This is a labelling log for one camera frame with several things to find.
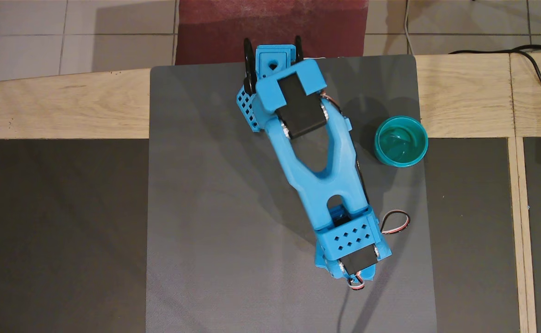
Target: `teal cup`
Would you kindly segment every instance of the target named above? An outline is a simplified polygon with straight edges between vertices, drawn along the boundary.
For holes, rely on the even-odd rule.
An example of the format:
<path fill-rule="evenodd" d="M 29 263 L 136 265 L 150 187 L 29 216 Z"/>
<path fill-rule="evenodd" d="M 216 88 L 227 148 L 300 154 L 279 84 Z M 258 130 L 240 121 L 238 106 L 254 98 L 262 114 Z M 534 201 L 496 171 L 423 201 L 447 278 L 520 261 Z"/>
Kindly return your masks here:
<path fill-rule="evenodd" d="M 385 165 L 406 168 L 427 153 L 429 138 L 414 118 L 395 116 L 383 122 L 375 133 L 375 156 Z"/>

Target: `wooden edge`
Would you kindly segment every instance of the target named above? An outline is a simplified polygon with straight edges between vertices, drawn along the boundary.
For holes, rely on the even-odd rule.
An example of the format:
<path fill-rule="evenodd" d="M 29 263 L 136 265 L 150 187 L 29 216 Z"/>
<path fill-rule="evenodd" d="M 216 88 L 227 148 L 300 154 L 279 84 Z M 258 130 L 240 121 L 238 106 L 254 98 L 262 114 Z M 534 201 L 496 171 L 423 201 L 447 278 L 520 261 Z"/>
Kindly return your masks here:
<path fill-rule="evenodd" d="M 517 174 L 519 176 L 519 201 L 522 218 L 523 262 L 526 274 L 526 292 L 528 293 L 528 321 L 530 332 L 537 332 L 535 322 L 535 293 L 533 286 L 533 261 L 531 259 L 531 234 L 529 226 L 528 184 L 526 180 L 526 160 L 523 138 L 516 137 Z"/>
<path fill-rule="evenodd" d="M 416 61 L 429 137 L 515 135 L 508 55 Z M 147 139 L 149 90 L 150 69 L 1 81 L 0 139 Z"/>
<path fill-rule="evenodd" d="M 510 137 L 507 140 L 507 145 L 509 151 L 509 175 L 511 179 L 511 206 L 513 208 L 513 235 L 515 238 L 520 332 L 536 333 L 535 296 L 533 289 L 533 266 L 531 263 L 528 191 L 526 188 L 523 138 Z"/>

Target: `green cup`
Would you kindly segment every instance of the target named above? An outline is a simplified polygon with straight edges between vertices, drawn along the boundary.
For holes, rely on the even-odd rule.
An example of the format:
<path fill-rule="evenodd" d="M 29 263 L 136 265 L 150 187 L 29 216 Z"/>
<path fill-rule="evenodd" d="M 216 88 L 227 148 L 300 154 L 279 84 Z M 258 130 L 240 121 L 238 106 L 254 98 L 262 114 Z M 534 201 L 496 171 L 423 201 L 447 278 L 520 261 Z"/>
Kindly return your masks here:
<path fill-rule="evenodd" d="M 385 165 L 406 168 L 418 163 L 429 148 L 427 131 L 411 117 L 395 116 L 375 133 L 375 156 Z"/>

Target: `tile floor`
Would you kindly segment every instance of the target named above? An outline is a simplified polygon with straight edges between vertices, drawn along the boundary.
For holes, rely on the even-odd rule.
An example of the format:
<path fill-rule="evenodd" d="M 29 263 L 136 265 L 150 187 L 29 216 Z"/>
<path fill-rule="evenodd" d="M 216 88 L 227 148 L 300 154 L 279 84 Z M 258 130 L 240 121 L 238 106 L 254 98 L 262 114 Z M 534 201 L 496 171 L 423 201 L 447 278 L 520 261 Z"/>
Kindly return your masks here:
<path fill-rule="evenodd" d="M 0 80 L 174 62 L 181 0 L 0 0 Z M 369 0 L 364 55 L 408 53 L 404 0 Z M 541 0 L 412 0 L 417 55 L 541 44 Z"/>

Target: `red cloth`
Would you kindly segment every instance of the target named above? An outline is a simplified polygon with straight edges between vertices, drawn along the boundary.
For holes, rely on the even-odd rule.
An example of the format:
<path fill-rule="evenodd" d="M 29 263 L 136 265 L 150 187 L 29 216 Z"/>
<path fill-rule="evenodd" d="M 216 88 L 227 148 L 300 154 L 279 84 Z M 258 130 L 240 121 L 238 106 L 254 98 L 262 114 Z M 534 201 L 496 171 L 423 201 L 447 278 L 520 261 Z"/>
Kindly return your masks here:
<path fill-rule="evenodd" d="M 361 56 L 367 0 L 180 0 L 176 65 L 243 61 L 243 39 L 304 56 Z"/>

